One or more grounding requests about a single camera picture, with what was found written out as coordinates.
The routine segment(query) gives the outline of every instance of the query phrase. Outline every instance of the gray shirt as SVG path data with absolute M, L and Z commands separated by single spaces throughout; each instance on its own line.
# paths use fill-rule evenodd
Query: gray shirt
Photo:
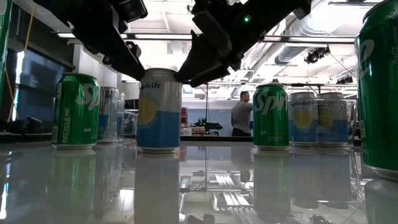
M 251 103 L 240 101 L 231 112 L 231 124 L 233 128 L 238 128 L 245 133 L 250 133 L 250 112 L 253 110 Z

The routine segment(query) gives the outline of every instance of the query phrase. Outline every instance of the white and blue can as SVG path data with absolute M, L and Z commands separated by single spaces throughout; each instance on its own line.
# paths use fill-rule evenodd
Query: white and blue can
M 172 152 L 180 147 L 182 83 L 174 74 L 151 68 L 141 79 L 137 146 L 144 152 Z
M 347 102 L 342 93 L 322 93 L 317 96 L 319 126 L 318 143 L 347 144 Z
M 291 145 L 317 142 L 318 107 L 310 92 L 289 95 L 289 141 Z

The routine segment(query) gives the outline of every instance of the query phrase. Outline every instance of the sprite can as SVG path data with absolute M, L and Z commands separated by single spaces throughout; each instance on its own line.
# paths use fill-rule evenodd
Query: sprite can
M 96 78 L 65 73 L 57 83 L 51 142 L 57 149 L 87 149 L 97 142 L 100 86 Z
M 289 146 L 287 93 L 278 83 L 257 86 L 253 99 L 253 142 L 259 149 Z
M 363 161 L 398 180 L 398 1 L 380 2 L 365 15 L 355 50 Z

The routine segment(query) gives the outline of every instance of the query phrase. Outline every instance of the window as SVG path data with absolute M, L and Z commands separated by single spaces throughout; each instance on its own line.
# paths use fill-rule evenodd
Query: window
M 33 51 L 17 53 L 15 82 L 15 108 L 12 120 L 26 120 L 31 116 L 41 120 L 46 132 L 50 132 L 53 121 L 55 86 L 65 72 L 71 69 L 55 63 Z

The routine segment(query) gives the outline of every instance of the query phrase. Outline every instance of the sprite logo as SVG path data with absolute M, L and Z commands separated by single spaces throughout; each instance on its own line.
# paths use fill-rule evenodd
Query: sprite logo
M 263 100 L 262 100 L 262 96 L 264 96 L 264 98 L 266 99 L 266 102 L 264 104 Z M 267 93 L 259 93 L 256 96 L 256 100 L 258 103 L 258 107 L 257 105 L 255 106 L 254 111 L 262 111 L 262 115 L 266 115 L 268 113 L 268 111 L 270 110 L 282 110 L 283 107 L 285 106 L 285 110 L 287 111 L 287 98 L 283 97 L 282 99 L 278 99 L 278 97 L 276 96 L 268 96 L 267 97 Z
M 94 85 L 92 85 L 92 84 L 85 84 L 83 86 L 82 96 L 78 95 L 76 100 L 75 100 L 75 103 L 77 103 L 79 105 L 90 104 L 88 106 L 88 110 L 93 110 L 93 108 L 95 106 L 98 106 L 99 103 L 100 103 L 100 91 L 96 90 L 96 87 Z
M 358 56 L 358 79 L 361 79 L 369 72 L 369 67 L 365 64 L 363 67 L 363 62 L 365 62 L 373 53 L 374 41 L 365 40 L 357 49 Z

